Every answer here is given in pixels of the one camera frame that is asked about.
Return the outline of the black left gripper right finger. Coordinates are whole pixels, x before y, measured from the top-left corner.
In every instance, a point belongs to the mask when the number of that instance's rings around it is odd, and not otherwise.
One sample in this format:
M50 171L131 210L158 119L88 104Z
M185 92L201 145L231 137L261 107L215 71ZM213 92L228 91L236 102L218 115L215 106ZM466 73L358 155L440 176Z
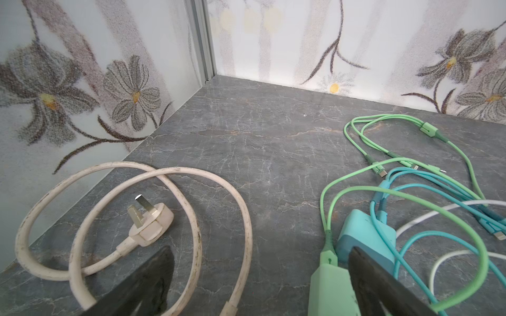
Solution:
M354 247L349 273L361 315L436 315L365 251Z

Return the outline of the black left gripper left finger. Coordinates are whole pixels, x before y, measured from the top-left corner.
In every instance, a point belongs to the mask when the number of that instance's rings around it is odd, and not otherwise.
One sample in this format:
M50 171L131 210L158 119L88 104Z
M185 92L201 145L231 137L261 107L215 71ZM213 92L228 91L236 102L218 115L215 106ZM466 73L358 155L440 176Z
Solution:
M169 246L164 246L82 314L161 315L167 310L174 268L173 252Z

